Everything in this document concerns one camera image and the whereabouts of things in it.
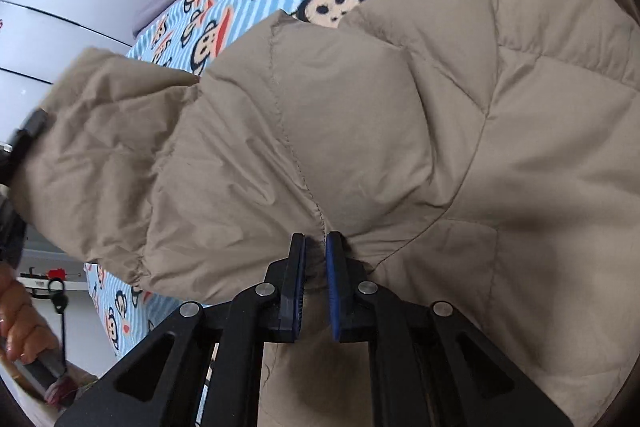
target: red object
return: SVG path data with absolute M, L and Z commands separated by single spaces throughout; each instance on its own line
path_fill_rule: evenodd
M 47 272 L 47 277 L 49 278 L 49 280 L 60 279 L 66 281 L 66 272 L 62 268 L 56 268 L 55 270 L 49 270 Z

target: brown puffer jacket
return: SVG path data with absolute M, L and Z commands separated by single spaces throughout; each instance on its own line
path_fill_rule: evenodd
M 215 303 L 292 232 L 340 230 L 403 299 L 447 299 L 593 424 L 640 351 L 640 28 L 614 0 L 368 0 L 275 14 L 202 78 L 86 52 L 12 187 L 69 254 Z M 265 356 L 263 426 L 370 425 L 366 353 Z

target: metal screw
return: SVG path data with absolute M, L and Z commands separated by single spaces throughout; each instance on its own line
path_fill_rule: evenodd
M 439 301 L 433 305 L 433 312 L 438 317 L 450 317 L 453 315 L 453 306 L 446 301 Z
M 267 296 L 273 294 L 274 291 L 276 291 L 276 286 L 274 286 L 270 282 L 263 282 L 263 283 L 258 284 L 255 287 L 255 292 L 260 297 L 267 297 Z
M 194 317 L 200 311 L 200 306 L 195 302 L 185 302 L 180 306 L 180 315 L 183 317 Z
M 362 281 L 358 284 L 358 291 L 364 295 L 373 295 L 378 291 L 378 285 L 371 281 Z

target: finger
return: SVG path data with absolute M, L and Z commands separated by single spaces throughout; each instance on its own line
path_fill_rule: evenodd
M 58 349 L 58 339 L 47 326 L 37 325 L 24 341 L 22 363 L 31 363 L 45 349 Z
M 23 307 L 31 307 L 31 296 L 19 282 L 13 281 L 0 296 L 0 335 L 7 337 L 15 317 Z
M 7 263 L 0 263 L 0 296 L 15 280 L 14 270 Z
M 24 352 L 24 341 L 37 327 L 48 328 L 45 319 L 32 306 L 23 306 L 6 338 L 6 355 L 9 360 L 17 360 Z

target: human hand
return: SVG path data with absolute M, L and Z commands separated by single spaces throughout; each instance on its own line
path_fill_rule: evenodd
M 0 336 L 6 338 L 6 352 L 0 358 L 31 363 L 45 349 L 58 348 L 58 339 L 47 321 L 31 304 L 27 290 L 15 280 L 7 263 L 0 263 Z

